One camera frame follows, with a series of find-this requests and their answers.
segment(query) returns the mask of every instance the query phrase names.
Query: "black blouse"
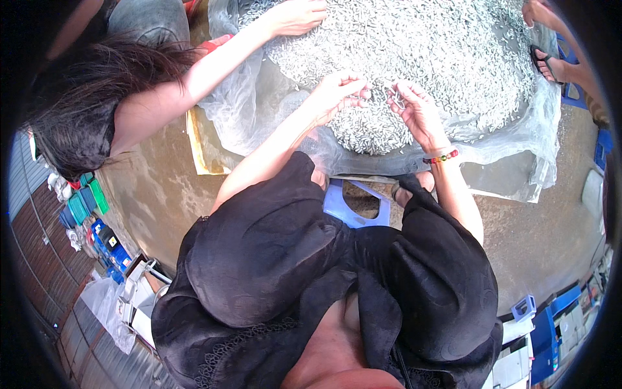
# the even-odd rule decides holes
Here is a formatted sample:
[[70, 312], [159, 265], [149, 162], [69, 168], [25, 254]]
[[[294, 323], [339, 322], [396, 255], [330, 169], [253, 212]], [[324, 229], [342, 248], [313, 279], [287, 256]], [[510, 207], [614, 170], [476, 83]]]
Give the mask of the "black blouse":
[[186, 234], [152, 315], [177, 383], [278, 388], [326, 310], [356, 291], [371, 368], [414, 388], [480, 389], [503, 337], [480, 244], [416, 183], [401, 232], [352, 230], [322, 212], [313, 168], [295, 153]]

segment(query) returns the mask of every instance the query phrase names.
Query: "flip-flop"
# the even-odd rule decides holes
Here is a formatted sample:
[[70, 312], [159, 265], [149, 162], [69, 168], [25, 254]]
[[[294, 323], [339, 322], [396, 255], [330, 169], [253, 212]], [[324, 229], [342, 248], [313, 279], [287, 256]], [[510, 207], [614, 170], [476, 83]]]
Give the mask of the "flip-flop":
[[557, 83], [559, 85], [563, 85], [564, 84], [563, 82], [557, 81], [557, 77], [555, 77], [555, 72], [553, 72], [553, 68], [549, 65], [549, 60], [552, 58], [550, 56], [550, 54], [547, 54], [546, 57], [544, 57], [543, 59], [540, 59], [536, 55], [536, 50], [540, 50], [543, 53], [546, 53], [546, 52], [544, 50], [542, 50], [541, 48], [539, 48], [538, 46], [536, 46], [536, 45], [531, 45], [529, 47], [529, 54], [531, 55], [531, 62], [534, 63], [534, 65], [536, 66], [536, 69], [538, 69], [538, 72], [540, 74], [542, 74], [542, 72], [540, 71], [540, 66], [538, 66], [538, 61], [543, 61], [546, 64], [546, 67], [549, 68], [550, 74], [553, 76], [553, 79], [555, 80], [555, 83]]

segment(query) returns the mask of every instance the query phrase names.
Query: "lace trim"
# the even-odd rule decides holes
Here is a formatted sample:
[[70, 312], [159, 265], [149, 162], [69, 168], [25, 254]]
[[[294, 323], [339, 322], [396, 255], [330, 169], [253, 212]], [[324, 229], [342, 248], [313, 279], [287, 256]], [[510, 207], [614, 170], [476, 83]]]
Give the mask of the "lace trim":
[[[400, 374], [402, 373], [393, 357], [389, 358], [389, 365]], [[442, 380], [443, 372], [431, 372], [430, 370], [422, 370], [408, 366], [406, 367], [406, 370], [411, 380], [415, 381], [414, 383], [424, 384], [425, 389], [443, 389], [445, 387]]]
[[213, 376], [218, 370], [222, 358], [232, 353], [234, 349], [257, 336], [291, 330], [297, 325], [297, 321], [291, 317], [286, 317], [281, 321], [262, 323], [243, 329], [237, 334], [229, 336], [224, 342], [215, 344], [212, 351], [205, 354], [205, 363], [198, 366], [199, 376], [195, 378], [197, 387], [201, 389], [213, 388]]

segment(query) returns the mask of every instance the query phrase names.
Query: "pile of silkworms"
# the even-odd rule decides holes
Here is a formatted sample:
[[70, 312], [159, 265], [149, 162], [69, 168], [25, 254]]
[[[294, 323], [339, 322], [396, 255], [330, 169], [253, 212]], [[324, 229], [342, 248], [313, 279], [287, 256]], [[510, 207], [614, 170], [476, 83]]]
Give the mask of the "pile of silkworms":
[[[242, 8], [240, 28], [280, 2]], [[374, 85], [368, 108], [346, 108], [328, 124], [347, 150], [384, 155], [412, 144], [386, 104], [399, 79], [421, 85], [450, 116], [475, 114], [481, 139], [519, 118], [519, 105], [533, 94], [521, 6], [522, 0], [328, 0], [319, 27], [273, 39], [264, 50], [296, 90], [311, 90], [341, 69]]]

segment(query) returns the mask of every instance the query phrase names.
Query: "green plastic basket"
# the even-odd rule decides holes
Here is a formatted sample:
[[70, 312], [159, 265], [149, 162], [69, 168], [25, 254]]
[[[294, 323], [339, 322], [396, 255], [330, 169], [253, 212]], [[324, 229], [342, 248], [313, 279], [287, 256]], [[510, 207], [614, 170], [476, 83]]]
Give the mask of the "green plastic basket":
[[74, 193], [67, 204], [69, 205], [69, 211], [71, 211], [75, 221], [78, 225], [82, 225], [82, 222], [84, 222], [84, 219], [88, 217], [89, 213], [80, 195], [78, 193]]
[[97, 208], [95, 208], [95, 211], [100, 215], [104, 215], [106, 212], [108, 212], [110, 207], [108, 206], [108, 201], [106, 201], [104, 192], [101, 190], [100, 183], [97, 181], [97, 179], [93, 179], [88, 184], [88, 187], [91, 189], [93, 197], [95, 198], [95, 202], [97, 203]]

